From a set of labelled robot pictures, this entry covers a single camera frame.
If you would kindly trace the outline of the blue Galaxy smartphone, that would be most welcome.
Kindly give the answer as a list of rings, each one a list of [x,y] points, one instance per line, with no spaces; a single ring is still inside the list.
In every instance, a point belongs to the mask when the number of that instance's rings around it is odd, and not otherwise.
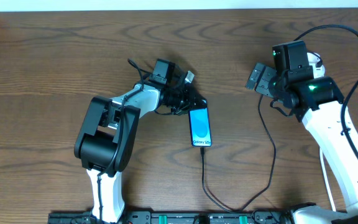
[[[211,147],[212,136],[209,124],[208,109],[189,112],[191,144],[194,147]]]

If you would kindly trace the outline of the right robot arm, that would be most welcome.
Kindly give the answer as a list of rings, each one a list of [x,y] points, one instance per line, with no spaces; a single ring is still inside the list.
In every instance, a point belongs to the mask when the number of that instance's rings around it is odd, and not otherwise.
[[[314,203],[297,205],[281,223],[358,223],[358,133],[343,94],[302,40],[274,45],[272,54],[275,66],[257,63],[246,88],[282,103],[303,124],[326,157],[346,206],[338,212]]]

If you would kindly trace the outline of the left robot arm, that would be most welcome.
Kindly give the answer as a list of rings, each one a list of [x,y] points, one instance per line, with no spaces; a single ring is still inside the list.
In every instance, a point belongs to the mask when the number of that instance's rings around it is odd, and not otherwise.
[[[205,109],[205,99],[193,85],[194,73],[177,64],[157,59],[152,72],[128,63],[140,75],[133,89],[112,98],[95,96],[89,104],[74,146],[91,179],[93,223],[117,223],[124,212],[122,172],[134,147],[139,120],[160,106],[170,115],[183,115]]]

